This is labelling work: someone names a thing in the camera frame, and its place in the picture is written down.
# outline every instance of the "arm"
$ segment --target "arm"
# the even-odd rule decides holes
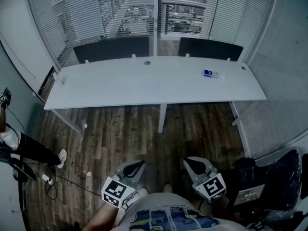
[[[104,203],[82,231],[110,231],[119,209],[109,203]]]
[[[1,116],[0,116],[0,133],[5,132],[5,108],[1,107]]]

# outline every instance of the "desk leg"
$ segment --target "desk leg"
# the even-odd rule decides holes
[[[164,129],[164,121],[166,116],[167,104],[163,103],[160,105],[159,109],[159,122],[158,122],[158,132],[162,133]]]
[[[60,110],[52,110],[62,121],[64,121],[67,125],[69,125],[73,130],[77,133],[82,134],[82,130],[78,127],[70,118],[68,118],[62,111]]]

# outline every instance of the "small bottle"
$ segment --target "small bottle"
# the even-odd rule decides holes
[[[202,75],[210,78],[220,78],[220,74],[217,72],[209,71],[209,70],[202,70]]]

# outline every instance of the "person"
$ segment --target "person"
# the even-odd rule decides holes
[[[246,230],[244,226],[231,220],[201,215],[188,200],[173,194],[169,184],[161,193],[148,194],[145,188],[141,188],[117,222],[119,211],[121,209],[104,203],[83,231]]]
[[[6,123],[6,107],[8,103],[4,101],[1,104],[0,115],[0,147],[6,152],[21,155],[23,157],[46,163],[52,171],[53,166],[62,168],[67,157],[67,152],[62,149],[58,155],[55,155],[50,149],[35,141],[31,137],[12,128]]]

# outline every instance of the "leg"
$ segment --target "leg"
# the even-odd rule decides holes
[[[67,125],[69,125],[73,130],[77,133],[82,134],[82,130],[80,127],[76,126],[62,111],[60,110],[52,110],[62,121],[64,121]]]
[[[50,165],[59,165],[61,161],[50,149],[21,133],[19,147],[13,151],[14,154]]]
[[[166,103],[163,103],[163,104],[160,105],[159,122],[158,122],[158,132],[159,133],[163,132],[165,115],[166,115],[166,109],[167,109],[167,104]]]

